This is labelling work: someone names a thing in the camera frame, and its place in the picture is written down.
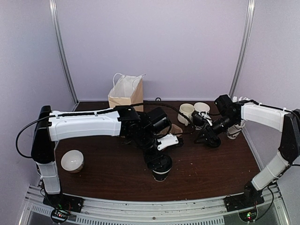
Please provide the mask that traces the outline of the black plastic cup lid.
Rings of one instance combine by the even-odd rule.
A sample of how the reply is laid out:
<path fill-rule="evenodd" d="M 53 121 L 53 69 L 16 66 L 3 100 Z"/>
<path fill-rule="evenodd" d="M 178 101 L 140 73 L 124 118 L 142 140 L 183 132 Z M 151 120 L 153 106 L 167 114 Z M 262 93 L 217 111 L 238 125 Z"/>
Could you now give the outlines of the black plastic cup lid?
<path fill-rule="evenodd" d="M 167 172 L 172 168 L 173 161 L 168 155 L 164 155 L 161 161 L 161 172 Z"/>

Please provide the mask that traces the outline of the stack of black paper cups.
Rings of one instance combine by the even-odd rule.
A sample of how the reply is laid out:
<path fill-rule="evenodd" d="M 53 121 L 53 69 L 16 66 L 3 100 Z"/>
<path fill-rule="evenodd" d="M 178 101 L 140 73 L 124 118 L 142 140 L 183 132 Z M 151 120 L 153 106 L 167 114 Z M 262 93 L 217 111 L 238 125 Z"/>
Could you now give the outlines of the stack of black paper cups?
<path fill-rule="evenodd" d="M 206 104 L 204 102 L 197 102 L 197 103 L 194 104 L 194 111 L 203 112 L 203 113 L 206 113 L 209 116 L 210 107 L 209 107 L 208 104 Z"/>

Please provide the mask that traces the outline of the cardboard cup carrier tray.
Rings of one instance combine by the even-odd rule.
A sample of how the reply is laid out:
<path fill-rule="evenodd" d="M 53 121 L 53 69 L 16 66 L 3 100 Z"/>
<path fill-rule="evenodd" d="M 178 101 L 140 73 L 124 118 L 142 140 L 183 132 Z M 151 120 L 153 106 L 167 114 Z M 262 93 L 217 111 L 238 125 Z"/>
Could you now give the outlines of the cardboard cup carrier tray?
<path fill-rule="evenodd" d="M 177 137 L 182 135 L 183 130 L 177 126 L 176 124 L 172 124 L 172 127 L 166 127 L 164 130 L 161 131 L 161 135 L 168 135 L 168 134 L 176 134 Z"/>

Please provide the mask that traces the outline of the black paper coffee cup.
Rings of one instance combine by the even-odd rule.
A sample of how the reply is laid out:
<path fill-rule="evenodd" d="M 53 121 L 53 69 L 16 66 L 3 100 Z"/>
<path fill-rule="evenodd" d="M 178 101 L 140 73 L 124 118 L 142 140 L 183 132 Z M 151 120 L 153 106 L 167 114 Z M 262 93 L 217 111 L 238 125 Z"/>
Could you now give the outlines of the black paper coffee cup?
<path fill-rule="evenodd" d="M 152 175 L 156 181 L 162 182 L 167 178 L 171 168 L 171 164 L 160 166 L 159 168 L 152 170 Z"/>

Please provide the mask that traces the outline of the brown paper takeout bag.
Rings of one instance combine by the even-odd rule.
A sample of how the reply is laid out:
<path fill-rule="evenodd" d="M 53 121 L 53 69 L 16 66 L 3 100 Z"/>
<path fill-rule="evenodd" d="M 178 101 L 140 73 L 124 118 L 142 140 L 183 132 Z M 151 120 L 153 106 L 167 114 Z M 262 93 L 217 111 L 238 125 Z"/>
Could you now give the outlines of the brown paper takeout bag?
<path fill-rule="evenodd" d="M 108 94 L 109 107 L 143 103 L 143 78 L 145 76 L 146 74 L 130 76 L 116 73 L 112 79 L 113 88 Z"/>

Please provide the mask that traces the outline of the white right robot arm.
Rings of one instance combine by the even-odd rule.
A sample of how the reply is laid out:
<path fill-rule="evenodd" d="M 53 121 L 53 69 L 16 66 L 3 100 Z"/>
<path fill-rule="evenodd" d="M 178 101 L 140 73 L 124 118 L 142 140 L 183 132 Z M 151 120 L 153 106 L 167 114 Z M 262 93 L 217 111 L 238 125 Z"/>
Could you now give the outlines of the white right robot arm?
<path fill-rule="evenodd" d="M 281 134 L 269 127 L 247 122 L 235 140 L 222 133 L 221 145 L 198 145 L 202 164 L 199 198 L 242 192 L 244 184 L 275 156 Z"/>

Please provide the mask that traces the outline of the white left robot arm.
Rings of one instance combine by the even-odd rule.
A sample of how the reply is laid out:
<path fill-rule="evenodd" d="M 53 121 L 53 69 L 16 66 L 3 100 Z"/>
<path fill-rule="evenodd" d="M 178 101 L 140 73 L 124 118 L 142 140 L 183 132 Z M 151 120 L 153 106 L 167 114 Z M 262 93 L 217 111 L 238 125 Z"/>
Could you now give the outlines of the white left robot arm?
<path fill-rule="evenodd" d="M 55 142 L 85 136 L 123 136 L 134 141 L 143 151 L 144 161 L 158 181 L 166 179 L 172 168 L 170 156 L 162 149 L 177 143 L 174 135 L 159 136 L 171 127 L 161 107 L 150 112 L 138 112 L 132 106 L 117 106 L 101 111 L 59 112 L 50 106 L 42 107 L 37 120 L 31 157 L 36 162 L 46 194 L 57 208 L 67 204 L 62 194 L 56 166 Z"/>

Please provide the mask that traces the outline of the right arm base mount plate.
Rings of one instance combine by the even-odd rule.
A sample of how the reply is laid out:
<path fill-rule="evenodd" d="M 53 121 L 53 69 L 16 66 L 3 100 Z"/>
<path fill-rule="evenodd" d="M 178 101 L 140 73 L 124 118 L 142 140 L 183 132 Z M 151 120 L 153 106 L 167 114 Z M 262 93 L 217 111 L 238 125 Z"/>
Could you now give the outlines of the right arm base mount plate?
<path fill-rule="evenodd" d="M 253 208 L 258 204 L 264 203 L 262 195 L 258 195 L 254 198 L 246 198 L 244 193 L 238 195 L 227 195 L 224 198 L 224 203 L 227 212 L 243 210 L 246 208 Z"/>

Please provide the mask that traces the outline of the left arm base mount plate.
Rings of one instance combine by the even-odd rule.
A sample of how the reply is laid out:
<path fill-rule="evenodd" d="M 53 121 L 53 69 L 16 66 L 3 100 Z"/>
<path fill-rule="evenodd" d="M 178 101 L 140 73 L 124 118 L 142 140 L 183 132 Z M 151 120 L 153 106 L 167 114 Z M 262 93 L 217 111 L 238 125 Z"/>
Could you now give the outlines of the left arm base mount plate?
<path fill-rule="evenodd" d="M 80 213 L 83 207 L 84 199 L 65 194 L 46 194 L 43 199 L 43 204 L 52 206 L 59 210 Z"/>

